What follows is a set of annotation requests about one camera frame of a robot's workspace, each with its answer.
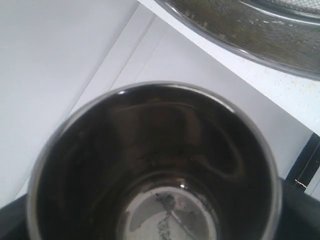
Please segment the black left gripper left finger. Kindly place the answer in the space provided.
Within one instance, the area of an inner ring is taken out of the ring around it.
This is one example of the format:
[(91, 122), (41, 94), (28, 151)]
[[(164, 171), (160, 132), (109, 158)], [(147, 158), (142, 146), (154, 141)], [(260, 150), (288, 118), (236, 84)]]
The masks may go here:
[(26, 222), (27, 195), (0, 209), (0, 240), (29, 240)]

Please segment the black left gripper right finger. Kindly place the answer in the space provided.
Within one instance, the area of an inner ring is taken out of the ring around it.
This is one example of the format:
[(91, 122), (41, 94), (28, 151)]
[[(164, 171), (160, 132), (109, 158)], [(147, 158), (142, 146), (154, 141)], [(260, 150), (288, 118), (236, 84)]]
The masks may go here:
[(276, 240), (319, 240), (320, 201), (307, 195), (284, 179), (282, 212)]

